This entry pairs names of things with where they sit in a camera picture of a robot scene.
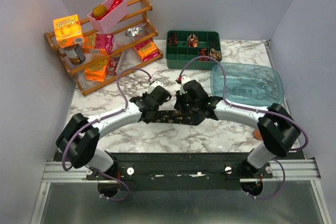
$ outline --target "gray floor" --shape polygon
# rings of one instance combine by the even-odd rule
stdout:
[[[278,185],[268,182],[262,195]],[[107,202],[96,189],[95,184],[53,184],[42,223],[323,223],[310,182],[286,182],[270,200],[253,200],[242,191],[202,190],[134,192],[125,202]]]

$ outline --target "metal can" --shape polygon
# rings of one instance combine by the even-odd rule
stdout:
[[[85,54],[78,44],[65,47],[63,50],[72,64],[78,65],[85,61]]]

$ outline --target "blue plastic tray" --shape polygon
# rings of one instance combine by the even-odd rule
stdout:
[[[279,74],[269,67],[221,63],[226,72],[225,98],[251,106],[271,106],[284,101],[284,89]],[[223,96],[224,77],[218,65],[211,70],[211,92]]]

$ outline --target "pink plastic bin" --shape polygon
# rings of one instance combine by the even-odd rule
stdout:
[[[107,10],[111,7],[114,0],[106,0],[104,5]],[[92,12],[88,14],[91,25],[94,29],[100,31],[103,34],[107,34],[113,26],[115,26],[124,16],[128,14],[127,2],[122,0],[122,3],[118,5],[113,11],[106,15],[101,20],[96,20],[92,16]]]

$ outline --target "green tray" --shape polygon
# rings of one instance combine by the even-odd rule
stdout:
[[[220,49],[220,39],[219,34],[215,31],[176,31],[171,30],[167,33],[167,39],[170,33],[177,34],[177,45],[176,46],[168,46],[166,44],[166,59],[167,66],[171,69],[182,69],[190,60],[199,56],[199,52],[206,48],[208,52],[210,52],[211,48],[215,48],[220,51],[222,60],[222,51]],[[195,34],[198,37],[198,47],[189,47],[188,46],[188,36],[190,34]],[[191,63],[187,69],[212,69],[214,66],[213,61],[198,61],[195,60]]]

